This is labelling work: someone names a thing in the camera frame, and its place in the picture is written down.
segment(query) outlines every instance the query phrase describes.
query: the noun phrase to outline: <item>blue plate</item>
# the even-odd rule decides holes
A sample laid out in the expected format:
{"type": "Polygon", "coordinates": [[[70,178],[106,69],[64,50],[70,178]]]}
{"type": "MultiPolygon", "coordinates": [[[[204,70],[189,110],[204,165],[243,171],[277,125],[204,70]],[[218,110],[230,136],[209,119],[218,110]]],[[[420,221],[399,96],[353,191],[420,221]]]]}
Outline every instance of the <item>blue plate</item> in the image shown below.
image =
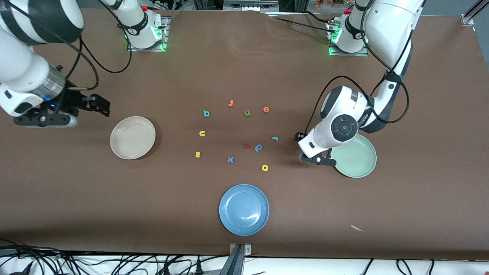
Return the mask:
{"type": "Polygon", "coordinates": [[[222,224],[238,236],[250,236],[260,231],[267,223],[268,214],[267,197],[249,184],[231,187],[219,204],[222,224]]]}

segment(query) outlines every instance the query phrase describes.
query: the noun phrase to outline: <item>white paper scrap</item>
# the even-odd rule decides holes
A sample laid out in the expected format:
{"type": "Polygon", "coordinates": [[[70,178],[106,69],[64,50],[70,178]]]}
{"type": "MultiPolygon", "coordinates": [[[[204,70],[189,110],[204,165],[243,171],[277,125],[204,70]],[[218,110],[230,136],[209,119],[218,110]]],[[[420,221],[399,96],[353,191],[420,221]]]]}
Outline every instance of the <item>white paper scrap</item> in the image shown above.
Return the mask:
{"type": "Polygon", "coordinates": [[[362,231],[363,233],[365,233],[365,231],[361,230],[360,228],[358,228],[358,227],[356,227],[354,225],[352,225],[352,228],[355,229],[356,231],[362,231]]]}

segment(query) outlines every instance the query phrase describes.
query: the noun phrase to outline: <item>metal frame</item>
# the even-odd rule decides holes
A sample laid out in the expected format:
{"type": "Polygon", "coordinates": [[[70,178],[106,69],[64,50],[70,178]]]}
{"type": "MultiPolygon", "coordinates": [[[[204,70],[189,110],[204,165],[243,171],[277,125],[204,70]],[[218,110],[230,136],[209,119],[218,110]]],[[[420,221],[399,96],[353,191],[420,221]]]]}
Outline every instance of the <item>metal frame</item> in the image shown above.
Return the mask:
{"type": "Polygon", "coordinates": [[[474,17],[489,5],[489,0],[478,0],[468,11],[460,16],[464,26],[474,25],[474,17]]]}
{"type": "Polygon", "coordinates": [[[231,245],[231,254],[226,260],[226,263],[219,272],[219,275],[241,275],[243,273],[243,265],[245,264],[245,253],[251,253],[251,245],[246,249],[245,244],[231,245]]]}

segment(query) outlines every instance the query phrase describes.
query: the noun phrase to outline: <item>white floor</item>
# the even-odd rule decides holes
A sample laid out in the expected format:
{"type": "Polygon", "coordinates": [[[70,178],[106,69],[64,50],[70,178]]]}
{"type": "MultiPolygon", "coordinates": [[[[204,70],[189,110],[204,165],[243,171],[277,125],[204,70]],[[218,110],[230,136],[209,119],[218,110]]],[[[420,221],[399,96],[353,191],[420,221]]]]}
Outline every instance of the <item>white floor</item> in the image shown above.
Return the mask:
{"type": "MultiPolygon", "coordinates": [[[[117,261],[105,262],[96,266],[85,266],[79,263],[90,275],[110,275],[119,264],[120,256],[76,256],[75,259],[80,259],[84,263],[97,263],[102,260],[116,259],[117,261]]],[[[8,257],[0,258],[0,264],[8,257]]],[[[163,262],[165,256],[159,256],[158,261],[163,262]]],[[[179,260],[190,259],[192,264],[197,260],[196,256],[186,256],[179,260]]],[[[226,261],[226,257],[221,257],[209,260],[202,263],[204,271],[220,270],[226,261]]],[[[31,259],[9,260],[0,267],[0,275],[8,275],[13,272],[21,272],[31,259]]],[[[369,262],[368,259],[295,259],[295,258],[246,258],[244,264],[243,275],[361,275],[369,262]]],[[[429,260],[407,260],[413,275],[428,275],[428,270],[431,265],[429,260]]],[[[127,274],[137,263],[126,265],[119,274],[127,274]]],[[[190,262],[174,263],[170,266],[171,275],[179,275],[182,271],[186,274],[186,268],[190,262]]],[[[149,275],[155,274],[161,269],[163,264],[159,263],[144,263],[138,267],[147,270],[149,275]]],[[[45,275],[53,274],[47,266],[44,266],[45,275]]],[[[67,268],[67,264],[63,265],[64,274],[72,274],[67,268]]],[[[488,262],[473,262],[473,261],[436,261],[432,275],[484,275],[485,271],[489,271],[488,262]]],[[[39,264],[34,261],[31,268],[31,275],[42,275],[39,269],[39,264]]],[[[402,275],[396,267],[395,260],[374,260],[370,266],[368,275],[402,275]]],[[[138,270],[132,272],[131,275],[146,275],[146,271],[138,270]]]]}

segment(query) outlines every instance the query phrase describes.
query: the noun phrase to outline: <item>black cable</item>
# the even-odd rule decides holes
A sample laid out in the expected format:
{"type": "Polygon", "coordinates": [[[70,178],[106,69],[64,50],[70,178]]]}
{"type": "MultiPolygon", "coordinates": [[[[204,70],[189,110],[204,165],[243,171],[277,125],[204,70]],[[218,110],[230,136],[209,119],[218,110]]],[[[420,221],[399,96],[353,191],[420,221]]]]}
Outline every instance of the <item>black cable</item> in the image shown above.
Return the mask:
{"type": "Polygon", "coordinates": [[[203,275],[204,271],[202,270],[202,265],[200,262],[200,256],[197,256],[197,267],[195,268],[195,275],[203,275]]]}
{"type": "MultiPolygon", "coordinates": [[[[133,259],[132,260],[136,260],[137,258],[140,257],[140,255],[133,255],[133,259]]],[[[112,271],[111,275],[119,275],[119,272],[122,270],[123,267],[125,267],[126,265],[128,265],[131,261],[126,261],[124,264],[122,264],[122,259],[124,258],[124,256],[121,257],[121,262],[119,263],[119,265],[117,265],[117,267],[112,271]]]]}
{"type": "Polygon", "coordinates": [[[6,5],[14,8],[14,9],[16,9],[18,12],[22,13],[24,16],[27,16],[29,19],[31,19],[32,21],[36,22],[43,29],[45,29],[46,31],[48,31],[52,36],[56,37],[58,40],[62,41],[63,43],[65,43],[66,45],[68,45],[70,48],[72,48],[73,50],[75,50],[76,52],[78,52],[88,62],[88,64],[90,65],[90,67],[93,70],[93,74],[95,75],[95,84],[92,87],[85,88],[85,90],[91,91],[91,90],[95,89],[98,86],[98,84],[100,82],[100,79],[99,79],[99,76],[98,76],[97,69],[95,68],[95,65],[90,61],[90,59],[84,53],[82,53],[79,49],[77,49],[77,47],[75,47],[72,43],[66,41],[64,38],[62,38],[61,36],[57,35],[54,31],[52,31],[51,29],[49,29],[48,27],[46,27],[39,20],[37,20],[36,18],[34,18],[33,16],[31,16],[30,14],[26,13],[25,11],[23,11],[21,8],[19,8],[16,5],[12,4],[8,0],[0,0],[0,1],[4,2],[6,5]]]}
{"type": "MultiPolygon", "coordinates": [[[[78,260],[78,259],[75,259],[76,262],[80,262],[81,264],[85,265],[85,266],[96,266],[96,265],[99,265],[101,263],[105,263],[105,262],[120,262],[121,260],[120,259],[107,259],[107,260],[102,260],[102,261],[99,261],[97,263],[93,263],[93,264],[89,264],[89,263],[86,263],[86,262],[83,262],[82,260],[78,260]]],[[[160,261],[158,261],[157,259],[155,259],[155,261],[147,261],[147,260],[143,260],[143,261],[135,261],[135,260],[122,260],[123,262],[132,262],[132,263],[140,263],[140,262],[145,262],[145,263],[161,263],[160,261]]],[[[181,261],[174,261],[174,263],[181,263],[181,262],[185,262],[185,261],[188,261],[188,260],[181,260],[181,261]]]]}
{"type": "MultiPolygon", "coordinates": [[[[121,27],[122,27],[124,24],[119,20],[119,18],[117,17],[117,15],[115,15],[115,13],[113,13],[111,11],[111,9],[107,5],[105,5],[105,3],[103,3],[101,0],[98,0],[98,1],[104,6],[105,9],[107,9],[111,13],[111,15],[117,20],[117,23],[119,23],[121,25],[121,27]]],[[[124,32],[124,35],[127,37],[127,43],[128,43],[128,47],[129,47],[129,60],[127,61],[127,64],[122,69],[120,69],[118,71],[109,70],[106,67],[104,67],[102,64],[100,64],[100,62],[95,58],[95,56],[92,54],[92,52],[90,51],[90,49],[87,47],[87,44],[85,44],[85,42],[83,42],[82,37],[80,36],[80,40],[82,41],[82,45],[87,49],[87,52],[93,58],[93,60],[102,69],[104,69],[105,71],[110,72],[110,73],[121,73],[121,72],[125,71],[129,67],[129,65],[131,64],[131,60],[133,59],[133,51],[132,51],[131,42],[129,41],[129,36],[128,36],[128,34],[126,32],[126,29],[124,27],[122,27],[122,31],[124,32]]]]}
{"type": "Polygon", "coordinates": [[[413,275],[413,274],[411,273],[411,269],[410,269],[410,268],[409,268],[409,266],[407,265],[406,261],[404,261],[403,259],[398,259],[398,260],[396,261],[396,266],[397,266],[397,268],[398,268],[399,272],[401,272],[403,275],[407,275],[406,273],[404,273],[404,271],[402,271],[402,270],[401,270],[401,268],[400,268],[400,266],[399,266],[399,262],[402,262],[402,263],[403,263],[403,264],[406,266],[407,271],[409,272],[409,275],[413,275]]]}
{"type": "Polygon", "coordinates": [[[307,123],[307,126],[306,126],[306,129],[304,131],[304,134],[307,134],[307,130],[309,128],[309,125],[311,124],[311,121],[312,121],[312,118],[314,117],[314,114],[316,113],[316,108],[317,108],[317,105],[319,104],[319,102],[321,101],[321,98],[323,97],[323,94],[324,92],[326,91],[326,89],[328,88],[328,86],[331,84],[331,82],[333,82],[334,80],[338,79],[338,78],[346,78],[348,80],[350,80],[352,83],[354,83],[353,79],[351,79],[350,77],[346,76],[346,75],[339,75],[337,77],[334,77],[333,79],[331,79],[327,84],[326,86],[324,87],[323,91],[321,92],[321,94],[319,95],[319,98],[317,99],[317,102],[316,102],[316,105],[314,105],[314,110],[312,111],[312,114],[311,114],[311,118],[309,119],[309,122],[307,123]]]}
{"type": "Polygon", "coordinates": [[[73,273],[73,275],[75,275],[75,274],[76,274],[76,272],[75,272],[75,269],[73,268],[73,264],[72,264],[70,261],[68,261],[68,260],[67,260],[67,258],[68,258],[68,256],[63,256],[63,257],[62,257],[62,259],[65,261],[65,262],[64,262],[64,264],[65,264],[65,263],[68,263],[68,264],[67,264],[68,269],[71,271],[71,273],[73,273]]]}
{"type": "MultiPolygon", "coordinates": [[[[368,2],[368,4],[367,4],[367,6],[366,6],[366,9],[365,9],[365,10],[368,10],[368,9],[371,7],[371,5],[372,5],[372,3],[373,3],[373,2],[374,2],[374,0],[370,0],[370,1],[368,2]]],[[[363,15],[362,15],[362,19],[361,19],[361,21],[360,21],[360,34],[361,34],[361,37],[362,37],[362,41],[363,41],[363,43],[364,43],[364,44],[365,44],[365,46],[367,47],[367,50],[368,50],[368,51],[369,51],[369,52],[370,52],[370,53],[371,53],[371,54],[372,54],[372,55],[373,55],[373,56],[374,56],[374,57],[375,57],[375,58],[376,58],[376,59],[377,59],[377,60],[378,60],[380,63],[382,63],[382,65],[384,65],[384,67],[386,67],[386,68],[389,70],[389,72],[390,72],[390,73],[392,73],[392,74],[394,74],[394,75],[396,75],[396,76],[399,76],[399,75],[398,75],[398,74],[397,74],[397,73],[394,71],[394,69],[393,69],[393,68],[391,68],[391,67],[390,67],[390,66],[389,66],[387,63],[385,63],[385,62],[384,62],[384,61],[383,61],[383,60],[382,60],[382,59],[381,59],[379,56],[377,56],[377,55],[376,55],[376,54],[375,54],[375,53],[372,51],[372,48],[370,48],[370,45],[368,45],[368,43],[367,43],[367,41],[366,41],[366,39],[365,39],[365,29],[364,29],[365,15],[366,15],[366,12],[364,12],[364,13],[363,13],[363,15]]],[[[412,32],[411,32],[411,34],[410,34],[410,36],[409,36],[408,40],[406,41],[406,45],[404,46],[404,50],[402,51],[402,54],[401,54],[401,55],[400,55],[400,57],[398,58],[398,62],[399,62],[399,60],[401,59],[402,55],[404,54],[405,49],[407,48],[407,45],[408,45],[408,44],[409,44],[409,42],[410,42],[411,35],[412,35],[412,32]]],[[[407,111],[409,110],[409,92],[408,92],[407,87],[406,87],[406,85],[404,84],[404,82],[400,82],[399,84],[402,86],[402,88],[404,89],[404,93],[406,94],[406,108],[404,109],[404,112],[403,112],[403,113],[402,113],[402,114],[401,114],[401,115],[400,115],[400,116],[399,116],[397,119],[392,120],[392,121],[388,121],[388,120],[385,120],[385,119],[381,118],[381,117],[380,117],[380,116],[377,114],[377,112],[375,111],[375,109],[374,109],[374,108],[372,108],[372,113],[373,113],[373,114],[376,116],[376,118],[377,118],[377,119],[378,119],[380,122],[382,122],[382,123],[386,123],[386,124],[392,124],[392,123],[399,122],[399,121],[400,121],[402,118],[404,118],[404,116],[406,115],[407,111]]]]}
{"type": "MultiPolygon", "coordinates": [[[[15,247],[14,247],[14,246],[11,246],[11,247],[9,247],[9,248],[7,248],[7,249],[15,249],[15,247]]],[[[17,251],[17,252],[12,253],[12,254],[0,255],[0,259],[1,259],[1,258],[4,258],[4,257],[20,257],[21,255],[22,255],[22,254],[21,254],[20,252],[18,252],[18,251],[17,251]]]]}
{"type": "Polygon", "coordinates": [[[51,271],[53,271],[53,269],[54,269],[55,272],[53,272],[53,273],[55,275],[59,274],[57,263],[53,259],[51,259],[50,257],[42,257],[42,260],[43,260],[43,262],[46,262],[46,263],[48,260],[51,261],[53,263],[53,267],[50,267],[51,271]]]}
{"type": "MultiPolygon", "coordinates": [[[[69,256],[69,257],[68,257],[68,260],[69,260],[70,262],[72,262],[72,260],[73,260],[73,256],[69,256]]],[[[82,275],[82,272],[81,272],[80,267],[79,267],[79,266],[78,266],[76,263],[73,263],[73,264],[75,265],[75,269],[78,271],[78,275],[82,275]]]]}
{"type": "Polygon", "coordinates": [[[182,258],[183,255],[175,256],[170,261],[168,261],[168,257],[166,258],[165,263],[163,264],[163,268],[161,269],[159,274],[163,274],[163,275],[170,274],[170,270],[169,270],[170,265],[173,264],[177,259],[182,258]]]}
{"type": "Polygon", "coordinates": [[[382,84],[382,82],[384,82],[384,78],[382,78],[378,83],[377,85],[375,85],[374,89],[372,90],[372,92],[370,93],[370,96],[372,96],[374,93],[375,93],[375,90],[377,90],[377,88],[382,84]]]}
{"type": "Polygon", "coordinates": [[[60,272],[61,272],[61,274],[65,274],[65,273],[63,272],[63,266],[66,264],[66,261],[64,261],[64,263],[63,263],[63,264],[60,264],[59,259],[57,259],[57,260],[56,260],[56,262],[58,263],[58,266],[60,267],[60,272]]]}
{"type": "MultiPolygon", "coordinates": [[[[368,2],[367,6],[366,6],[366,8],[365,8],[365,11],[367,11],[368,9],[370,9],[370,7],[371,7],[371,5],[372,5],[372,3],[373,3],[373,2],[374,2],[374,0],[370,0],[370,1],[368,2]]],[[[367,14],[366,12],[364,12],[364,13],[362,14],[362,19],[361,19],[361,21],[360,21],[360,34],[361,34],[361,37],[362,37],[362,41],[363,41],[363,43],[365,44],[365,46],[367,47],[367,50],[368,50],[368,51],[369,51],[369,52],[370,52],[370,53],[371,53],[371,54],[372,54],[372,55],[373,55],[373,56],[374,56],[374,57],[375,57],[375,58],[376,58],[376,59],[377,59],[377,60],[378,60],[380,63],[382,63],[382,65],[384,65],[384,67],[386,67],[386,68],[389,70],[389,72],[396,74],[396,73],[394,72],[394,70],[393,70],[393,69],[392,69],[392,68],[391,68],[391,67],[390,67],[390,66],[389,66],[387,63],[385,63],[385,62],[384,62],[384,61],[383,61],[383,60],[382,60],[382,59],[381,59],[381,58],[380,58],[380,57],[379,57],[377,54],[375,54],[375,53],[374,53],[374,51],[372,50],[372,48],[370,48],[370,45],[368,45],[367,40],[365,39],[365,29],[364,29],[364,24],[365,24],[365,15],[366,15],[366,14],[367,14]]]]}
{"type": "Polygon", "coordinates": [[[431,275],[431,272],[433,271],[434,266],[435,266],[435,260],[431,260],[431,266],[429,268],[428,275],[431,275]]]}
{"type": "Polygon", "coordinates": [[[392,66],[393,69],[395,69],[397,67],[397,65],[399,64],[399,61],[402,59],[402,56],[404,55],[404,52],[406,52],[407,46],[409,45],[409,42],[411,41],[411,37],[413,36],[413,32],[414,32],[414,30],[411,30],[411,32],[409,33],[409,36],[407,37],[406,45],[404,45],[404,48],[402,49],[402,52],[399,55],[399,58],[397,59],[394,66],[392,66]]]}
{"type": "Polygon", "coordinates": [[[136,266],[133,267],[133,269],[131,269],[129,272],[126,273],[126,275],[130,275],[132,272],[134,272],[139,266],[141,266],[143,263],[145,263],[147,260],[151,259],[151,258],[156,258],[156,255],[153,255],[151,257],[148,257],[146,260],[143,260],[141,261],[140,263],[138,263],[136,266]]]}
{"type": "Polygon", "coordinates": [[[4,261],[2,264],[0,264],[0,267],[2,267],[2,266],[3,266],[3,265],[6,263],[6,262],[10,261],[11,259],[13,259],[13,258],[15,258],[15,257],[16,257],[16,255],[14,255],[14,256],[12,256],[12,257],[8,258],[6,261],[4,261]]]}
{"type": "MultiPolygon", "coordinates": [[[[43,254],[45,256],[49,256],[50,253],[54,252],[53,256],[61,255],[61,256],[64,256],[65,258],[68,257],[67,254],[64,251],[59,250],[59,249],[56,249],[56,248],[52,248],[52,247],[36,247],[36,246],[29,246],[29,245],[22,245],[22,247],[37,251],[38,254],[39,254],[39,256],[40,256],[40,254],[43,254]],[[52,252],[45,252],[45,251],[41,251],[39,249],[52,250],[52,252]]],[[[47,257],[47,259],[50,260],[55,267],[56,267],[56,265],[58,265],[60,267],[59,270],[56,268],[56,273],[55,274],[58,274],[59,272],[63,273],[62,266],[67,262],[65,258],[64,258],[65,262],[62,265],[60,265],[58,260],[55,262],[53,259],[47,257]]],[[[68,268],[70,268],[70,270],[73,272],[73,274],[75,274],[75,270],[73,269],[73,266],[71,264],[68,265],[68,268]]]]}
{"type": "Polygon", "coordinates": [[[35,254],[35,253],[32,253],[31,251],[29,251],[29,250],[27,250],[27,249],[23,248],[22,246],[20,246],[19,244],[15,243],[15,242],[12,242],[12,241],[9,241],[9,240],[6,240],[6,239],[2,239],[2,238],[0,238],[0,241],[2,241],[2,242],[6,242],[6,243],[11,243],[11,244],[13,244],[13,245],[14,245],[14,246],[15,246],[15,247],[18,249],[18,250],[25,251],[27,254],[29,254],[31,257],[33,257],[33,258],[36,260],[36,262],[39,264],[39,268],[41,269],[41,273],[42,273],[43,275],[45,275],[45,273],[44,273],[44,269],[43,269],[43,266],[41,265],[41,262],[39,261],[39,259],[36,257],[36,254],[35,254]]]}
{"type": "MultiPolygon", "coordinates": [[[[80,38],[78,38],[78,41],[80,42],[78,49],[80,51],[82,51],[83,50],[83,44],[82,44],[82,37],[81,36],[80,36],[80,38]]],[[[75,70],[76,65],[78,65],[78,61],[80,61],[80,56],[81,56],[81,54],[77,54],[75,62],[73,63],[73,66],[71,66],[71,69],[69,69],[68,73],[66,74],[66,78],[69,78],[71,76],[71,74],[73,73],[73,71],[75,70]]]]}
{"type": "Polygon", "coordinates": [[[140,270],[144,270],[144,271],[146,272],[146,275],[149,275],[148,270],[147,270],[147,269],[145,269],[145,268],[138,268],[138,269],[133,270],[132,272],[134,272],[134,271],[140,271],[140,270]]]}
{"type": "Polygon", "coordinates": [[[323,23],[327,23],[328,20],[334,19],[334,17],[331,18],[331,19],[326,19],[326,20],[325,19],[321,19],[321,18],[317,17],[314,13],[312,13],[312,12],[310,12],[308,10],[305,10],[302,13],[307,13],[307,14],[311,15],[314,19],[318,20],[319,22],[323,22],[323,23]]]}
{"type": "Polygon", "coordinates": [[[320,28],[320,27],[316,27],[316,26],[311,26],[311,25],[307,25],[307,24],[302,24],[302,23],[299,23],[299,22],[294,22],[294,21],[290,21],[290,20],[287,20],[287,19],[277,18],[277,17],[274,17],[274,18],[277,19],[277,20],[280,20],[280,21],[289,22],[289,23],[301,25],[301,26],[304,26],[304,27],[309,27],[309,28],[313,28],[313,29],[324,30],[324,31],[327,31],[327,32],[334,32],[334,30],[330,30],[330,29],[324,29],[324,28],[320,28]]]}
{"type": "Polygon", "coordinates": [[[163,264],[163,268],[162,269],[159,269],[158,267],[158,271],[156,272],[156,275],[162,275],[163,272],[165,271],[165,267],[166,267],[166,264],[168,263],[168,259],[170,258],[170,255],[167,255],[166,256],[166,259],[165,259],[165,262],[163,264]]]}
{"type": "Polygon", "coordinates": [[[370,267],[370,265],[372,264],[373,261],[374,261],[374,259],[370,259],[370,261],[368,262],[367,266],[365,267],[365,270],[363,271],[362,275],[367,274],[368,268],[370,267]]]}
{"type": "MultiPolygon", "coordinates": [[[[200,260],[200,262],[201,262],[201,263],[203,263],[203,262],[205,262],[205,261],[212,260],[212,259],[215,259],[215,258],[219,258],[219,257],[228,257],[228,256],[229,256],[229,255],[219,255],[219,256],[213,256],[213,257],[209,257],[209,258],[204,259],[204,260],[200,260]]],[[[191,270],[191,269],[192,269],[192,267],[194,267],[194,266],[196,266],[196,265],[197,265],[197,263],[195,263],[195,264],[193,264],[193,265],[191,265],[191,266],[187,267],[187,268],[186,268],[186,269],[184,269],[182,272],[180,272],[178,275],[182,275],[183,273],[185,273],[185,271],[187,271],[187,269],[188,269],[188,270],[191,270]]]]}
{"type": "Polygon", "coordinates": [[[54,269],[54,268],[53,268],[53,266],[52,266],[52,265],[51,265],[51,264],[50,264],[50,263],[49,263],[49,262],[46,260],[46,258],[45,258],[45,257],[42,257],[41,255],[39,255],[37,252],[34,252],[34,251],[31,251],[31,253],[33,253],[33,254],[34,254],[34,255],[36,255],[36,256],[37,256],[37,257],[38,257],[38,258],[39,258],[41,261],[43,261],[43,262],[44,262],[44,263],[45,263],[45,264],[46,264],[46,265],[49,267],[49,269],[51,269],[51,271],[52,271],[54,274],[56,274],[56,273],[57,273],[56,269],[54,269]]]}

